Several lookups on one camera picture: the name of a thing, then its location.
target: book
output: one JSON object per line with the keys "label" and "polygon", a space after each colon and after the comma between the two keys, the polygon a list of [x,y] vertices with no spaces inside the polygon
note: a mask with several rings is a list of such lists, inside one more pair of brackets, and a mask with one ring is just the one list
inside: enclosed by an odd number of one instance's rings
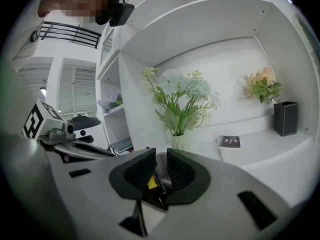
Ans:
{"label": "book", "polygon": [[118,142],[115,142],[113,144],[110,144],[110,146],[118,153],[122,153],[123,151],[126,151],[133,147],[130,137],[120,140]]}
{"label": "book", "polygon": [[238,150],[240,149],[239,136],[221,136],[219,141],[220,150]]}

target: balcony railing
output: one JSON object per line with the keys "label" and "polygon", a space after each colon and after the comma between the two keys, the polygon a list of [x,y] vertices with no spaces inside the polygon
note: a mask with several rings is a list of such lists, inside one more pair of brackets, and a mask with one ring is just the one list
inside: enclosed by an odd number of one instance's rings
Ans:
{"label": "balcony railing", "polygon": [[41,27],[41,40],[52,38],[66,40],[70,43],[98,47],[101,34],[69,24],[45,21]]}

